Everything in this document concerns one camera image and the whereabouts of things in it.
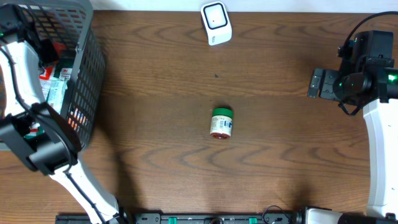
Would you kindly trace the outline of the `green lid jar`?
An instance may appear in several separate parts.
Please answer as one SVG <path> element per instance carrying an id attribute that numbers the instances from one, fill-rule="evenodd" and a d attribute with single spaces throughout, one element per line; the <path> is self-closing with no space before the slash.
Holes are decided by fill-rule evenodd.
<path id="1" fill-rule="evenodd" d="M 216 139 L 229 139 L 233 130 L 233 111 L 215 108 L 211 117 L 210 135 Z"/>

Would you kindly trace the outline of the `green 3M gloves pack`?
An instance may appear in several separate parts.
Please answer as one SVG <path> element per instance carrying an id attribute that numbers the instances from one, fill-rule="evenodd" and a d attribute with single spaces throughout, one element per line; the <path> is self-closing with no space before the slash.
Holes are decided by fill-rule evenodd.
<path id="1" fill-rule="evenodd" d="M 74 59 L 61 58 L 55 66 L 55 71 L 50 79 L 50 89 L 47 95 L 47 103 L 58 113 L 61 113 L 63 99 L 67 90 L 68 81 L 73 71 Z"/>

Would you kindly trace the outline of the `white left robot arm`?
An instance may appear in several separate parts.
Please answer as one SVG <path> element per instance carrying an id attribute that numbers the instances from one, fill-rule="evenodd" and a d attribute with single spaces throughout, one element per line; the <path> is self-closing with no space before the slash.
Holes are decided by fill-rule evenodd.
<path id="1" fill-rule="evenodd" d="M 90 222 L 130 223 L 83 162 L 105 71 L 92 19 L 89 1 L 1 2 L 1 142 L 69 191 Z"/>

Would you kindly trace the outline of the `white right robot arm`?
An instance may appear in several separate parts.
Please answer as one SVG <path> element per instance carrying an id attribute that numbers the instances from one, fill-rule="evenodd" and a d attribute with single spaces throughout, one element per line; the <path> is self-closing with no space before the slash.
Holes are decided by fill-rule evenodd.
<path id="1" fill-rule="evenodd" d="M 369 138 L 370 190 L 365 215 L 306 208 L 294 223 L 397 223 L 397 69 L 342 76 L 334 70 L 314 71 L 308 95 L 331 100 L 360 94 Z"/>

